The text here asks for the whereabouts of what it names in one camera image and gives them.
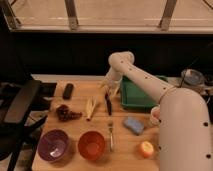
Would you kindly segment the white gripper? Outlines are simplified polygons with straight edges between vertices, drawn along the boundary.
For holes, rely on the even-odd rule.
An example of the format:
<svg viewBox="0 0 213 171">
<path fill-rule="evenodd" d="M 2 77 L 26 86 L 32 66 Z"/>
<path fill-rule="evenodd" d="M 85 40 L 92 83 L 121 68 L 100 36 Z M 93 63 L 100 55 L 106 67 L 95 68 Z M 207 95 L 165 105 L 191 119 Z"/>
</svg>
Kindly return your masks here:
<svg viewBox="0 0 213 171">
<path fill-rule="evenodd" d="M 110 68 L 108 73 L 105 76 L 105 80 L 101 81 L 99 88 L 102 88 L 106 85 L 114 88 L 115 86 L 120 84 L 121 79 L 122 79 L 122 75 L 115 69 Z M 116 87 L 115 89 L 113 89 L 112 95 L 111 95 L 112 98 L 114 98 L 116 96 L 118 91 L 119 91 L 119 87 Z"/>
</svg>

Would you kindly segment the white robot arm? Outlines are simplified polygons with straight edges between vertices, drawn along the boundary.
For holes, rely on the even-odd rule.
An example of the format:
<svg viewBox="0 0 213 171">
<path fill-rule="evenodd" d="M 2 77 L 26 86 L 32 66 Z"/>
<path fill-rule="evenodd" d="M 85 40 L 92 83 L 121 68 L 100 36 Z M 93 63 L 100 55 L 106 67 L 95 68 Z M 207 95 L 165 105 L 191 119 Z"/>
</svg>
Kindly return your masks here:
<svg viewBox="0 0 213 171">
<path fill-rule="evenodd" d="M 112 53 L 104 82 L 126 76 L 160 105 L 159 171 L 213 171 L 211 123 L 205 100 L 134 65 L 132 52 Z"/>
</svg>

